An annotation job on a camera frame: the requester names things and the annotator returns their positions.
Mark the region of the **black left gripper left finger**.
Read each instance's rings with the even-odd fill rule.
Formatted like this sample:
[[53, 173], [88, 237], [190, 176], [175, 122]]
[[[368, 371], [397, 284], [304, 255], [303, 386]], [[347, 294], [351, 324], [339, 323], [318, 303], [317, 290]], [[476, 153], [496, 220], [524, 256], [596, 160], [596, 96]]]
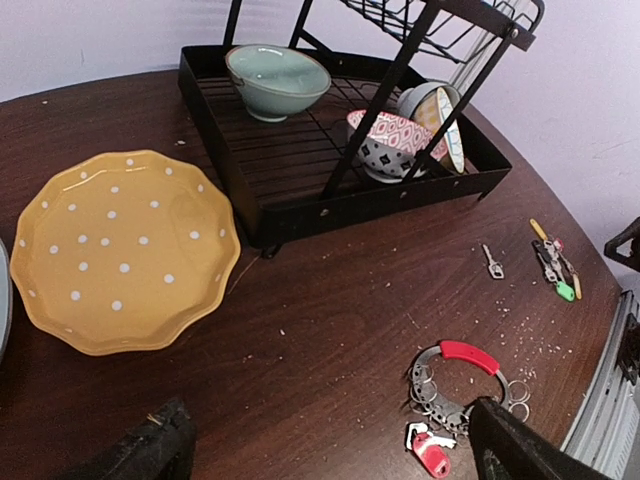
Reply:
[[173, 398], [92, 459], [59, 475], [61, 479], [189, 479], [196, 426], [185, 404]]

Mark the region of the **red tag key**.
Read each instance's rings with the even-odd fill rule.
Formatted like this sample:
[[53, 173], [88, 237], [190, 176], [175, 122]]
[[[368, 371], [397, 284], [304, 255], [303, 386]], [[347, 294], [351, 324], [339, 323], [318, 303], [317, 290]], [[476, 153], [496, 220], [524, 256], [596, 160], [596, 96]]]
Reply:
[[445, 450], [453, 450], [456, 445], [456, 439], [435, 434], [424, 422], [409, 423], [406, 427], [405, 449], [434, 479], [444, 479], [449, 475], [451, 461]]

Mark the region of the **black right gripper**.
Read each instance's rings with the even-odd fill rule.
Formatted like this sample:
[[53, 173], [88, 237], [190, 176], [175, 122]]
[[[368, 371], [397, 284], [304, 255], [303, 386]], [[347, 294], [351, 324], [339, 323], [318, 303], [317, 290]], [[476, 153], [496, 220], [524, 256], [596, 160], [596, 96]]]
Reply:
[[604, 256], [639, 272], [639, 234], [640, 218], [637, 217], [621, 233], [605, 243]]

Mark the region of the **large keyring with red grip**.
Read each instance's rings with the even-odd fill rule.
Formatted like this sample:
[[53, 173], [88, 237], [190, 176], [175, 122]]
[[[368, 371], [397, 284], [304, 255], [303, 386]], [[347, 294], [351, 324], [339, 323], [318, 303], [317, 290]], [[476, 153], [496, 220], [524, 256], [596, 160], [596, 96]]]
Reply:
[[420, 351], [407, 372], [410, 410], [454, 435], [466, 435], [475, 399], [488, 396], [525, 422], [531, 415], [526, 382], [509, 380], [492, 355], [466, 342], [441, 340]]

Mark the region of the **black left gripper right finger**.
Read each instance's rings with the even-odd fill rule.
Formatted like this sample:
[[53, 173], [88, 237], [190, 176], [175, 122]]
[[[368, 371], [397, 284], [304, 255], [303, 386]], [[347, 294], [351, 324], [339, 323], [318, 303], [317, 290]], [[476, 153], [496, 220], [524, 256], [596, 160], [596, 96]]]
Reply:
[[481, 480], [608, 479], [555, 448], [489, 397], [473, 402], [468, 435]]

